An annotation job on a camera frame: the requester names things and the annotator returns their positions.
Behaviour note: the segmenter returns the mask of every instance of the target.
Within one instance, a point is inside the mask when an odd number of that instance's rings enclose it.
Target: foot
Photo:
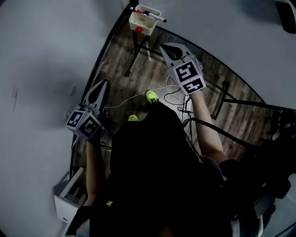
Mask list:
[[[129,121],[136,121],[136,122],[139,122],[139,119],[136,115],[132,114],[129,116]]]
[[[146,92],[146,99],[148,100],[148,102],[150,104],[159,101],[158,96],[154,91],[147,91]]]

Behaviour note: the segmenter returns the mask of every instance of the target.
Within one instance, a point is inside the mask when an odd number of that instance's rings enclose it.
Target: white plastic basket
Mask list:
[[[142,5],[136,6],[136,9],[140,10],[141,12],[148,11],[157,16],[161,15],[161,12]],[[132,12],[129,18],[129,26],[132,30],[135,31],[137,27],[140,27],[142,29],[141,33],[148,36],[152,34],[157,23],[158,23],[158,20],[137,12]]]

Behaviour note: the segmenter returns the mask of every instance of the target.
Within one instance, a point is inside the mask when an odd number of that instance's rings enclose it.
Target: wooden floor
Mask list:
[[[138,43],[140,43],[142,39],[143,35],[138,34]],[[161,43],[174,41],[187,45],[192,53],[197,56],[197,59],[203,63],[204,74],[211,81],[221,87],[223,87],[222,83],[224,81],[229,81],[228,92],[236,99],[262,102],[239,77],[213,57],[182,39],[176,38],[174,35],[166,33],[165,31],[155,29],[148,44],[150,48],[159,51],[159,45]],[[147,51],[141,50],[131,69],[130,76],[124,76],[134,56],[132,32],[127,19],[125,19],[109,43],[102,60],[101,70],[96,78],[96,82],[108,79],[111,83],[108,106],[118,106],[126,99],[145,92],[148,89],[165,86],[167,66],[162,57],[153,53],[150,53],[150,55],[151,60],[148,58]],[[172,85],[174,82],[169,78],[167,84]],[[215,114],[222,98],[222,92],[207,82],[206,85],[207,87],[203,90],[205,101],[210,113]],[[177,88],[169,87],[169,90],[175,91]],[[163,97],[167,94],[166,89],[156,90],[156,93],[161,102],[175,110],[181,117],[181,113],[177,111],[178,106],[170,105],[164,101]],[[177,92],[175,95],[182,99],[184,98],[184,93],[181,91]],[[167,96],[166,100],[176,104],[182,103],[172,95]],[[120,126],[127,121],[129,115],[136,114],[140,121],[147,115],[148,110],[145,94],[128,100],[119,108],[109,108],[108,111],[113,116],[113,125],[111,132],[107,132],[102,140],[111,146],[112,134],[116,133]],[[266,132],[269,131],[270,124],[269,122],[267,122],[267,124],[265,123],[265,118],[266,116],[271,116],[272,112],[273,110],[271,109],[224,103],[218,119],[214,120],[214,123],[216,126],[237,138],[259,145],[261,138],[269,138]],[[195,126],[193,130],[194,144],[198,149]],[[220,138],[226,156],[230,159],[239,160],[244,153],[244,148],[223,135],[220,135]],[[76,146],[75,154],[74,163],[79,166],[85,166],[85,141],[79,141],[79,145]],[[110,156],[111,151],[103,150],[106,176],[109,176],[110,173]]]

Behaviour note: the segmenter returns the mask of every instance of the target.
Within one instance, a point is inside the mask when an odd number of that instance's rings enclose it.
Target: small yellow logo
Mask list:
[[[113,203],[112,201],[108,201],[108,202],[106,203],[106,205],[107,205],[107,206],[111,206],[112,203]]]

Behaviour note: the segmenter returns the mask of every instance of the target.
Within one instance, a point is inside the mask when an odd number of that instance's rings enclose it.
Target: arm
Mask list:
[[[86,188],[88,198],[85,206],[91,206],[105,181],[101,146],[90,142],[86,145]]]
[[[190,98],[192,100],[194,117],[213,124],[210,112],[204,101],[203,92],[199,90],[192,93]],[[204,156],[213,158],[217,164],[228,159],[223,153],[221,139],[215,130],[199,123],[196,123],[196,130],[199,147]]]

